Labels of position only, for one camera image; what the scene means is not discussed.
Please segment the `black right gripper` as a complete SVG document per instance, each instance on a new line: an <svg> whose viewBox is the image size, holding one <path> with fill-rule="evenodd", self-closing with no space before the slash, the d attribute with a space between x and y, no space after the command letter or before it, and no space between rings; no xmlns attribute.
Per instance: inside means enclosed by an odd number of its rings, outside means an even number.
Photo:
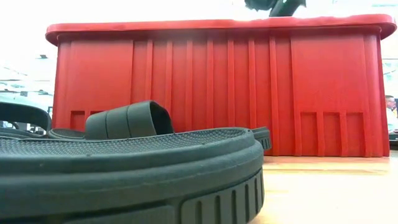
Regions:
<svg viewBox="0 0 398 224"><path fill-rule="evenodd" d="M269 11L269 17L289 17L300 7L306 7L306 0L244 0L248 9Z"/></svg>

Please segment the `olive green rubber slide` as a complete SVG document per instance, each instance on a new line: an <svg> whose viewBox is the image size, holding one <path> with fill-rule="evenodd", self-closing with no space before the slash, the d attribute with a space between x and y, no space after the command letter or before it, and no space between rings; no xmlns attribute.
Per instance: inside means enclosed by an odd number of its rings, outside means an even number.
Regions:
<svg viewBox="0 0 398 224"><path fill-rule="evenodd" d="M261 211L265 149L51 155L51 124L0 102L0 224L248 224Z"/></svg>
<svg viewBox="0 0 398 224"><path fill-rule="evenodd" d="M119 153L220 156L245 148L268 150L270 132L257 129L216 128L175 133L168 111L154 101L103 111L89 116L77 139L66 129L52 129L41 143L45 154L85 155Z"/></svg>

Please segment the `red plastic bin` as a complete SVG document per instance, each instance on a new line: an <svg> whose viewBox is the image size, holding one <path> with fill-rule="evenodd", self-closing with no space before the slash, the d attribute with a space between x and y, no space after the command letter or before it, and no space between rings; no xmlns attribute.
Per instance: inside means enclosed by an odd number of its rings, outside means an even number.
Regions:
<svg viewBox="0 0 398 224"><path fill-rule="evenodd" d="M271 131L272 156L387 157L391 16L53 24L53 126L154 100L178 132Z"/></svg>

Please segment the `person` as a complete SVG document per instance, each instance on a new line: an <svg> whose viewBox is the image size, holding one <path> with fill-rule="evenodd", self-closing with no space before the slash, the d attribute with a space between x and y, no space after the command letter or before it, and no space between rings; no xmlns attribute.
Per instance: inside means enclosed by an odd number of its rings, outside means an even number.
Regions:
<svg viewBox="0 0 398 224"><path fill-rule="evenodd" d="M393 112L393 109L396 107L394 97L391 95L386 95L385 103L388 132L389 134L398 133L398 117Z"/></svg>

